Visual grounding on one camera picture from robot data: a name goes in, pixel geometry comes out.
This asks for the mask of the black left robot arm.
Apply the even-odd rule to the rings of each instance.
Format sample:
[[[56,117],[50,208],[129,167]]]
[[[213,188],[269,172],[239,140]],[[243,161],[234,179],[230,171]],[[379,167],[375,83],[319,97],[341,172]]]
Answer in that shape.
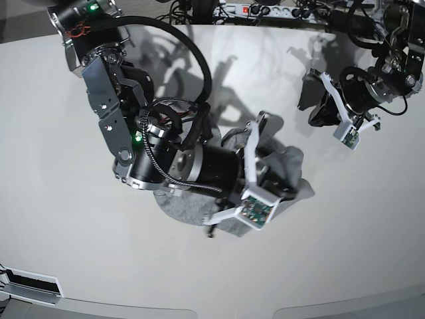
[[[339,78],[331,81],[342,104],[326,91],[308,123],[324,127],[347,122],[354,130],[372,124],[378,130],[378,117],[371,110],[397,97],[407,100],[422,89],[424,2],[386,1],[374,19],[362,1],[354,1],[345,25],[351,42],[370,51],[375,64],[368,68],[346,66]]]

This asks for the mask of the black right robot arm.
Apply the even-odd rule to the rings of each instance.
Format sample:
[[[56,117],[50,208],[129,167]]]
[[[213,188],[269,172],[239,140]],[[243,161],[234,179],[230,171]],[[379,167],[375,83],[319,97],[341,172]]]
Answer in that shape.
[[[115,158],[116,177],[142,190],[191,192],[224,199],[242,190],[247,157],[209,146],[207,120],[212,77],[196,44],[173,25],[143,16],[124,16],[114,1],[53,1],[52,24],[72,47],[88,89],[88,100]],[[203,74],[201,93],[184,114],[180,98],[155,98],[148,73],[124,59],[120,29],[142,25],[173,35],[193,54]]]

